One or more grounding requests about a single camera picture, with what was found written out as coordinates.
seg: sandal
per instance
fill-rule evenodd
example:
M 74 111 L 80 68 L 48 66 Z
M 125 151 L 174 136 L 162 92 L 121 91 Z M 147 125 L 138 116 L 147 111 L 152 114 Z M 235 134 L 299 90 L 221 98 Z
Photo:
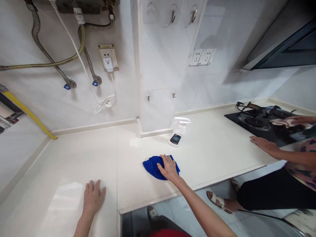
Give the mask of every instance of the sandal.
M 240 184 L 235 179 L 230 179 L 230 183 L 234 187 L 235 191 L 238 192 L 240 189 Z
M 159 215 L 155 208 L 153 208 L 152 206 L 148 206 L 147 216 L 148 216 L 148 220 L 152 221 L 155 217 L 158 217 Z
M 210 192 L 210 191 L 206 191 L 206 195 L 207 195 L 207 198 L 214 204 L 216 205 L 217 207 L 221 208 L 222 210 L 224 210 L 225 212 L 227 212 L 228 214 L 233 214 L 232 211 L 226 209 L 225 207 L 225 202 L 224 202 L 224 199 L 221 198 L 221 197 L 218 197 L 216 196 L 216 194 Z

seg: floral shirt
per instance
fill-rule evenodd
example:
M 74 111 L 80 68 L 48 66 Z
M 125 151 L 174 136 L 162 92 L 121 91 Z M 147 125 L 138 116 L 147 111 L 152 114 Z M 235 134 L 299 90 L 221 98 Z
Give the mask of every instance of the floral shirt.
M 301 152 L 316 152 L 316 138 L 306 141 L 301 147 Z M 292 162 L 287 162 L 285 168 L 301 183 L 316 191 L 316 170 Z

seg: yellow pipe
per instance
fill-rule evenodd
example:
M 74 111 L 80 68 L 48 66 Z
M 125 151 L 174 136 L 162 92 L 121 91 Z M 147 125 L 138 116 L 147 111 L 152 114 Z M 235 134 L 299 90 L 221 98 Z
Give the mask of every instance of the yellow pipe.
M 55 137 L 42 123 L 41 121 L 24 105 L 22 104 L 10 91 L 2 92 L 9 100 L 17 105 L 21 110 L 23 110 L 28 116 L 30 116 L 34 122 L 46 133 L 51 139 L 56 140 Z

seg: hand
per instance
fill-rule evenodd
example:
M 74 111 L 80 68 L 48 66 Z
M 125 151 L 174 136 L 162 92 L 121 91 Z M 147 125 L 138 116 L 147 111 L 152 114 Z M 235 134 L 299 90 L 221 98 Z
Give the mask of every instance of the hand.
M 292 116 L 288 117 L 285 120 L 293 119 L 292 124 L 300 124 L 300 123 L 315 123 L 316 117 L 310 117 L 310 116 Z
M 93 181 L 86 184 L 86 190 L 83 201 L 83 214 L 94 215 L 101 208 L 105 199 L 106 188 L 104 187 L 100 193 L 100 180 L 93 186 Z
M 251 136 L 250 138 L 251 138 L 250 141 L 253 144 L 256 144 L 259 148 L 264 150 L 269 155 L 272 155 L 273 152 L 275 152 L 275 151 L 280 151 L 280 148 L 278 148 L 278 146 L 275 143 L 269 142 L 267 139 L 259 138 L 256 136 Z
M 162 175 L 174 184 L 179 182 L 180 176 L 177 173 L 175 161 L 172 160 L 170 156 L 160 155 L 160 157 L 163 159 L 165 166 L 165 168 L 162 168 L 162 166 L 159 163 L 157 163 L 158 169 L 160 170 Z

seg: gray tile floor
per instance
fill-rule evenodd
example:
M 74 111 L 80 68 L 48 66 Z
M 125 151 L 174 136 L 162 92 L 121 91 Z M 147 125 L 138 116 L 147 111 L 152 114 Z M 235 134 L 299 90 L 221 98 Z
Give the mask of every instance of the gray tile floor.
M 242 184 L 245 181 L 252 180 L 275 170 L 278 170 L 284 165 L 283 161 L 274 163 L 272 165 L 263 167 L 259 170 L 236 177 L 236 180 Z M 286 236 L 281 234 L 278 227 L 271 226 L 269 222 L 261 218 L 250 216 L 249 214 L 236 212 L 232 215 L 222 211 L 214 204 L 212 204 L 207 196 L 206 191 L 213 191 L 218 196 L 223 198 L 234 198 L 235 191 L 229 181 L 213 185 L 211 187 L 197 190 L 196 193 L 229 225 L 229 227 L 236 233 L 238 237 L 277 237 Z M 184 229 L 193 237 L 205 237 L 205 233 L 196 220 L 192 210 L 183 196 L 179 196 L 164 202 L 154 204 L 153 207 L 157 210 L 159 215 L 164 215 L 179 227 Z M 273 210 L 262 211 L 263 214 L 284 217 L 294 210 Z M 148 229 L 149 222 L 147 219 L 146 208 L 138 209 L 133 212 L 124 214 L 122 216 L 123 222 L 123 237 L 134 237 L 137 230 Z

